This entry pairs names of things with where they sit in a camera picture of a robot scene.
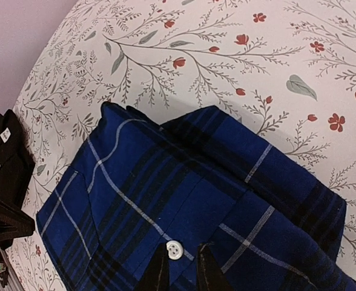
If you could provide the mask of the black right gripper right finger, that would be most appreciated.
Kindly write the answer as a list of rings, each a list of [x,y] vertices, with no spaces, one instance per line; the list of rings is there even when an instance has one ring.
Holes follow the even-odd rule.
[[[201,244],[197,248],[196,287],[200,291],[234,290],[207,244]]]

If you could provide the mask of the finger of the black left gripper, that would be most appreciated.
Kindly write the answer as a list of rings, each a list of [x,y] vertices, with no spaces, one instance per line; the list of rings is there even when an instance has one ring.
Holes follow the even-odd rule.
[[[35,221],[16,208],[0,200],[0,241],[31,236],[35,231]]]

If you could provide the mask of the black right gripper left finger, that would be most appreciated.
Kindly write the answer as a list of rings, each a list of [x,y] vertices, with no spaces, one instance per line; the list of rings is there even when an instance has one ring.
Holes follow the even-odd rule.
[[[170,265],[168,250],[166,245],[158,245],[135,290],[167,291],[169,288]]]

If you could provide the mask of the black polo shirt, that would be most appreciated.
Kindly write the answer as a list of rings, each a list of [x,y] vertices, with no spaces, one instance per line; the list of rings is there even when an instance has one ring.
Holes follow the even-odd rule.
[[[21,208],[34,167],[22,125],[8,109],[0,114],[0,200]]]

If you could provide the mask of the blue plaid long sleeve shirt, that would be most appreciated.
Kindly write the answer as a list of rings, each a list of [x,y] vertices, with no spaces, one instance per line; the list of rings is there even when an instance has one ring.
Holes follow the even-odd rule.
[[[216,106],[156,124],[105,102],[36,215],[67,290],[135,290],[166,245],[169,290],[209,248],[234,290],[356,290],[336,263],[346,202]]]

